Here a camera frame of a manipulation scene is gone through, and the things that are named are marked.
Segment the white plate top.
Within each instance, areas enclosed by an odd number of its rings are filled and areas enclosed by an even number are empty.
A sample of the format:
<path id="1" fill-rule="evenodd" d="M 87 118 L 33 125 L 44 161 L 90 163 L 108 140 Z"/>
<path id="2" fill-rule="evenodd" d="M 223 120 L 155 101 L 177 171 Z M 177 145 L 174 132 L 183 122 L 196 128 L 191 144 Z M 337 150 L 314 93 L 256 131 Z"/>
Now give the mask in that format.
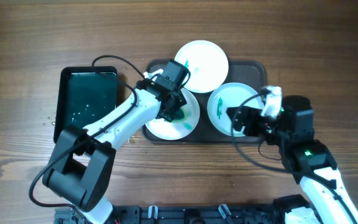
<path id="1" fill-rule="evenodd" d="M 194 93 L 209 93 L 225 81 L 229 62 L 224 51 L 215 43 L 195 40 L 185 44 L 176 54 L 175 61 L 191 73 L 185 88 Z"/>

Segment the white plate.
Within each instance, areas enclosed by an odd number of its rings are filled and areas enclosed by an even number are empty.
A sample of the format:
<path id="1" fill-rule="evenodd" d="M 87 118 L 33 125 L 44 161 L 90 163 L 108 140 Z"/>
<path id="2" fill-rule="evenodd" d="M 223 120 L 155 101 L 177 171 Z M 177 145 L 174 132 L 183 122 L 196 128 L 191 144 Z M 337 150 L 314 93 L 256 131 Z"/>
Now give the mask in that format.
<path id="1" fill-rule="evenodd" d="M 249 85 L 231 82 L 221 85 L 210 95 L 207 112 L 213 126 L 221 133 L 230 136 L 231 120 L 226 110 L 238 107 L 243 101 L 257 94 Z"/>
<path id="2" fill-rule="evenodd" d="M 209 93 L 225 81 L 229 62 L 224 51 L 215 43 L 195 40 L 185 44 L 176 54 L 175 61 L 191 73 L 185 88 L 194 93 Z"/>
<path id="3" fill-rule="evenodd" d="M 146 123 L 145 126 L 154 136 L 172 141 L 186 137 L 195 130 L 200 120 L 200 106 L 190 91 L 182 88 L 181 92 L 186 100 L 186 104 L 181 108 L 186 110 L 187 119 L 180 123 L 168 122 L 163 118 L 153 119 Z"/>

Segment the green yellow sponge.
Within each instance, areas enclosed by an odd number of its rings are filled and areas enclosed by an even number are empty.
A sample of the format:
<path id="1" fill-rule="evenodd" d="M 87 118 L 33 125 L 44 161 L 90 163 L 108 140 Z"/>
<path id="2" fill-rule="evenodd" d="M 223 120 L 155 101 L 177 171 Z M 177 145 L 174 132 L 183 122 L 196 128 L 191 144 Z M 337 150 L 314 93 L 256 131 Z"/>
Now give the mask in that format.
<path id="1" fill-rule="evenodd" d="M 184 108 L 180 108 L 174 115 L 172 123 L 180 123 L 187 119 L 187 113 Z"/>

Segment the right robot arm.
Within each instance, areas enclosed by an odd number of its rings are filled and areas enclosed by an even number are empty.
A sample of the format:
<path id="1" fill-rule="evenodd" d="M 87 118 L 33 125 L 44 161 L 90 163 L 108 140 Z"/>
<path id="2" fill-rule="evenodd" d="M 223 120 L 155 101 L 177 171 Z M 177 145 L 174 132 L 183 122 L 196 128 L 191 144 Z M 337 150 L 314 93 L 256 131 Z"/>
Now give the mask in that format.
<path id="1" fill-rule="evenodd" d="M 313 203 L 323 223 L 358 223 L 358 211 L 344 187 L 337 162 L 329 149 L 314 137 L 314 111 L 308 98 L 283 98 L 277 118 L 264 115 L 243 101 L 226 110 L 231 131 L 259 137 L 277 146 L 283 168 L 260 164 L 242 150 L 238 153 L 263 169 L 291 174 Z"/>

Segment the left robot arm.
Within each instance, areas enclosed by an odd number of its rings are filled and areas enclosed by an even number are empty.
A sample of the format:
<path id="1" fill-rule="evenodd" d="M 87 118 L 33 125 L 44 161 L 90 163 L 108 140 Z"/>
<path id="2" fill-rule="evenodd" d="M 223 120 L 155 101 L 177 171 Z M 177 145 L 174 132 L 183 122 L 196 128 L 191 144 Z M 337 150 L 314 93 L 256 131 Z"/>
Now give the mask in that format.
<path id="1" fill-rule="evenodd" d="M 106 223 L 113 205 L 104 194 L 116 151 L 149 121 L 173 120 L 186 104 L 181 89 L 190 75 L 184 65 L 169 60 L 162 73 L 138 81 L 130 97 L 105 117 L 83 129 L 73 125 L 63 129 L 35 180 L 67 200 L 65 206 L 85 223 Z"/>

